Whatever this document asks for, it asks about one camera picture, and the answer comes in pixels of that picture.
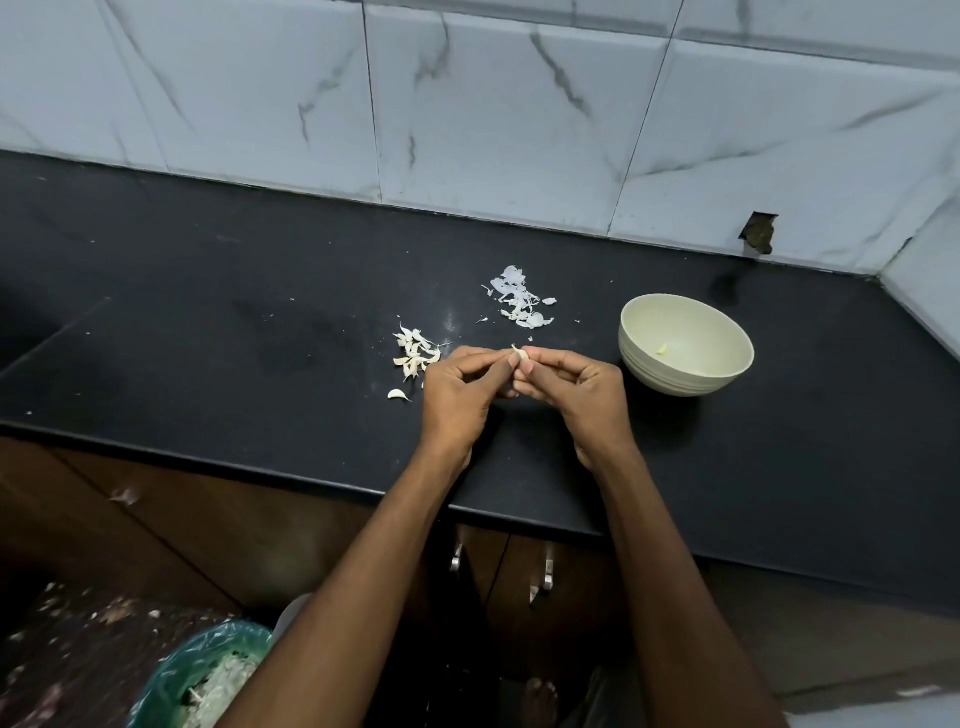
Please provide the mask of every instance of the green plastic bag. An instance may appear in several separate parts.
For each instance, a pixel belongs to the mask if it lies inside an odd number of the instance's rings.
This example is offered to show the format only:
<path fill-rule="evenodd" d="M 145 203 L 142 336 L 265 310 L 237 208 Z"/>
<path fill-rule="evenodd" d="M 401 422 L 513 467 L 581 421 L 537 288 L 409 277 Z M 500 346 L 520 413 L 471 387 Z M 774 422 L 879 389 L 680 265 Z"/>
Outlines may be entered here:
<path fill-rule="evenodd" d="M 270 649 L 270 630 L 249 621 L 226 621 L 195 635 L 160 660 L 131 708 L 127 728 L 180 728 L 184 696 L 229 655 L 256 660 Z"/>

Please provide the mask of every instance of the kitchen counter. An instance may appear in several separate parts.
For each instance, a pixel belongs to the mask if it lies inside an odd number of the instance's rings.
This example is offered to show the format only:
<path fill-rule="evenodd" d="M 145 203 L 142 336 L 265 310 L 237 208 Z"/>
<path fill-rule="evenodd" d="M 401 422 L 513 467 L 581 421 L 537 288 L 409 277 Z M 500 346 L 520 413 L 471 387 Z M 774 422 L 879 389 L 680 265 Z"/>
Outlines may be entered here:
<path fill-rule="evenodd" d="M 9 154 L 0 213 L 4 434 L 376 502 L 420 429 L 401 321 L 618 361 L 623 304 L 676 293 L 756 347 L 697 400 L 627 377 L 694 553 L 960 608 L 960 364 L 870 280 Z M 508 265 L 552 325 L 500 316 Z M 445 516 L 606 541 L 548 407 L 498 404 L 473 460 Z"/>

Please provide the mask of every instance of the ceramic bowl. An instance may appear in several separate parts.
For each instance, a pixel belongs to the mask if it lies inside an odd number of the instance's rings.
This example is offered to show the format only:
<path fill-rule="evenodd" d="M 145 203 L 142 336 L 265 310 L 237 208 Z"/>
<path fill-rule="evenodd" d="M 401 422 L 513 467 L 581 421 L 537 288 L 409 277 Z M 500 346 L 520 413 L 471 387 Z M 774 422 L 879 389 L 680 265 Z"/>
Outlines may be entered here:
<path fill-rule="evenodd" d="M 644 384 L 676 397 L 716 392 L 754 363 L 747 332 L 716 308 L 651 293 L 620 313 L 620 353 Z"/>

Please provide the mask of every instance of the hole in wall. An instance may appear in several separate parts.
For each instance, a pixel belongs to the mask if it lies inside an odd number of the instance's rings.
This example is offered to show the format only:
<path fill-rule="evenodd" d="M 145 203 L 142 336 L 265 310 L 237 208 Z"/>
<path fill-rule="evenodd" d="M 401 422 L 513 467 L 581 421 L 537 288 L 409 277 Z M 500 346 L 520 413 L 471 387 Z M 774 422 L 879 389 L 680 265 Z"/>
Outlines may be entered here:
<path fill-rule="evenodd" d="M 777 217 L 769 212 L 754 212 L 743 227 L 739 239 L 761 255 L 769 255 L 774 251 L 774 220 Z"/>

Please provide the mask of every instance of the metal handle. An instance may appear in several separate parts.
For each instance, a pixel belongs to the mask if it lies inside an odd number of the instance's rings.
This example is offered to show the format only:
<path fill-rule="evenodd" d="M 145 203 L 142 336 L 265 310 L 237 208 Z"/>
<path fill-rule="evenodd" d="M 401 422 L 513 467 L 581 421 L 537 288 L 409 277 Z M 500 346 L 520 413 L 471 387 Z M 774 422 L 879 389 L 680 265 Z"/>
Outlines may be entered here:
<path fill-rule="evenodd" d="M 543 600 L 553 591 L 553 559 L 547 559 L 543 566 L 543 583 L 530 586 L 530 608 L 539 609 Z"/>
<path fill-rule="evenodd" d="M 457 542 L 457 547 L 453 551 L 453 558 L 450 559 L 450 570 L 456 573 L 460 570 L 460 557 L 463 555 L 464 545 Z"/>
<path fill-rule="evenodd" d="M 140 500 L 140 494 L 133 488 L 125 488 L 122 491 L 118 488 L 110 494 L 110 500 L 130 506 Z"/>

